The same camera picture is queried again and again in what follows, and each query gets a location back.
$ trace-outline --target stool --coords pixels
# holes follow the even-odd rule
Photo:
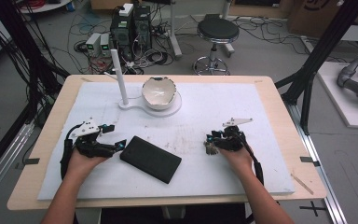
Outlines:
[[[240,29],[231,21],[212,18],[201,21],[197,27],[197,33],[205,40],[213,43],[209,57],[200,57],[193,69],[197,75],[230,75],[227,65],[221,59],[215,57],[218,44],[229,44],[235,41],[240,34]]]

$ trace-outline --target floor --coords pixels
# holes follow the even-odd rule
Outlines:
[[[87,39],[92,27],[93,32],[103,32],[110,25],[110,14],[95,13],[87,1],[81,2],[75,12],[57,9],[38,15],[41,30],[52,47],[55,58],[71,74],[89,74],[87,59],[74,52],[73,45]],[[177,19],[181,29],[178,41],[183,57],[173,60],[169,65],[155,65],[145,69],[145,74],[154,75],[193,75],[192,63],[209,52],[211,44],[196,36],[197,24],[191,17]],[[252,75],[269,76],[274,81],[292,75],[307,60],[308,54],[301,41],[286,31],[285,21],[267,21],[243,19],[238,21],[243,30],[240,38],[232,44],[236,52],[228,58],[226,53],[218,50],[218,56],[227,63],[232,76]],[[283,43],[277,37],[285,38]],[[66,52],[75,56],[71,58]],[[332,52],[328,61],[349,62],[358,55],[358,47],[352,42],[341,42]],[[338,202],[348,223],[358,223],[358,129],[347,128],[332,104],[324,87],[315,78],[310,107],[310,136],[321,158],[321,163],[330,180]],[[26,105],[25,84],[14,72],[8,57],[0,54],[0,139]],[[17,169],[26,150],[32,146],[40,128],[22,149],[0,182],[0,223],[36,223],[45,211],[9,211],[6,203],[13,190],[21,169]],[[331,223],[325,211],[323,201],[281,202],[295,223]]]

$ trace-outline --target black wallet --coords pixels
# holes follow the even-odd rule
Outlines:
[[[162,148],[133,136],[120,158],[136,168],[169,184],[182,159]]]

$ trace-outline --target white bowl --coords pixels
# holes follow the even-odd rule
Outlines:
[[[168,77],[151,77],[143,85],[142,95],[150,108],[168,109],[175,99],[176,86]]]

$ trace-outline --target stool base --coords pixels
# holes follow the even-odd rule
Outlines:
[[[228,67],[221,59],[200,57],[193,64],[194,72],[199,75],[229,76]]]

